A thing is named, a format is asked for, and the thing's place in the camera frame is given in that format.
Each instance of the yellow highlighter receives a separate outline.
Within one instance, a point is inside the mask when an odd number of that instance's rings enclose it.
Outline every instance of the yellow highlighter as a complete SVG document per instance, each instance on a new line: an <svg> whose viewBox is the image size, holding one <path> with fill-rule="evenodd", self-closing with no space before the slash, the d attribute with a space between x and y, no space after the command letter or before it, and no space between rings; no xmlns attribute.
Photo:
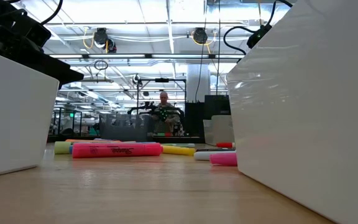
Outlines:
<svg viewBox="0 0 358 224"><path fill-rule="evenodd" d="M166 153L166 154L192 156L196 152L196 149L187 148L187 147L176 147L176 146L162 146L162 147L164 148L162 153Z"/></svg>

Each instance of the ceiling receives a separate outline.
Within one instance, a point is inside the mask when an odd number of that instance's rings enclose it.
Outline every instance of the ceiling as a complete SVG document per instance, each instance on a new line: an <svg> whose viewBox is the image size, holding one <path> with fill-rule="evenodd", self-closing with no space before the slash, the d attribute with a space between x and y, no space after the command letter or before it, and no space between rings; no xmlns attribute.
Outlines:
<svg viewBox="0 0 358 224"><path fill-rule="evenodd" d="M266 22L272 10L271 0L221 0L220 10L218 0L64 0L62 10L52 19L46 28L52 33L50 40L44 45L46 54L102 54L103 51L92 43L93 32L98 27L108 29L109 37L116 43L117 54L241 54L230 49L223 43L223 35L233 26L245 26L257 30L260 17ZM22 0L15 7L24 8L30 17L42 21L56 9L58 0ZM272 20L274 25L279 21L288 7L277 4ZM209 52L207 47L197 45L191 38L196 27L206 28L208 34ZM227 36L227 41L236 47L249 49L246 46L250 33L234 30ZM107 60L109 67L99 71L90 65L85 67L82 60L62 59L71 65L71 69L85 74L85 82L67 84L58 92L58 104L67 102L100 103L92 105L92 110L105 110L103 103L118 105L121 109L136 104L136 95L132 78L138 74L141 78L167 77L186 79L187 65L200 63L199 60L131 60L130 66L125 59ZM213 77L211 83L216 83L217 60L205 60ZM225 76L236 65L236 60L221 62L219 65L219 94L226 94ZM160 89L170 90L170 99L177 99L183 104L185 94L177 83L150 82L145 89L150 90L149 96L142 100L158 99ZM110 90L78 93L69 89L81 90Z"/></svg>

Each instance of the white box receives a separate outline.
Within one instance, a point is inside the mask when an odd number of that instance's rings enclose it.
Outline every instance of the white box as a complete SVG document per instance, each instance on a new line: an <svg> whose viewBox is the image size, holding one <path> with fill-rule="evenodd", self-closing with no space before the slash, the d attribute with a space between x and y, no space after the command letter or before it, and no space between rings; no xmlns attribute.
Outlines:
<svg viewBox="0 0 358 224"><path fill-rule="evenodd" d="M298 0L228 86L239 170L335 222L358 224L355 2Z"/></svg>
<svg viewBox="0 0 358 224"><path fill-rule="evenodd" d="M39 164L58 84L0 56L0 174Z"/></svg>

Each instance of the black frame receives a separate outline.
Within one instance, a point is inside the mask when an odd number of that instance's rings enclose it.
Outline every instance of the black frame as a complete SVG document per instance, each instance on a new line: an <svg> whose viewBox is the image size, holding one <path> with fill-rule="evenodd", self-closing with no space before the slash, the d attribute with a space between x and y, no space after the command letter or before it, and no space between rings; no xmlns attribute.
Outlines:
<svg viewBox="0 0 358 224"><path fill-rule="evenodd" d="M139 92L142 90L142 89L139 89L139 83L142 82L142 81L145 81L146 83L143 84L143 87L144 88L147 84L149 84L149 82L151 81L155 81L155 82L161 82L161 80L164 80L164 81L172 81L172 82L175 82L184 92L185 92L185 102L186 102L186 99L187 99L187 84L186 84L186 80L185 79L175 79L175 78L140 78L137 80L137 83L136 83L136 107L139 107ZM181 82L184 82L185 83L185 89L183 89L179 83L177 83L178 81L181 81Z"/></svg>

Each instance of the red marker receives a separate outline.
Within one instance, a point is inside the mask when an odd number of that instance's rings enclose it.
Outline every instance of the red marker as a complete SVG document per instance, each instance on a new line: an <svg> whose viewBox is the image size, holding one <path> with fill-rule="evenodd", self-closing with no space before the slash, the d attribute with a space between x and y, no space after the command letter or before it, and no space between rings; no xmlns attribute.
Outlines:
<svg viewBox="0 0 358 224"><path fill-rule="evenodd" d="M216 143L217 147L235 147L236 144L234 142L218 142Z"/></svg>
<svg viewBox="0 0 358 224"><path fill-rule="evenodd" d="M159 156L163 148L159 143L74 144L73 158L116 156Z"/></svg>

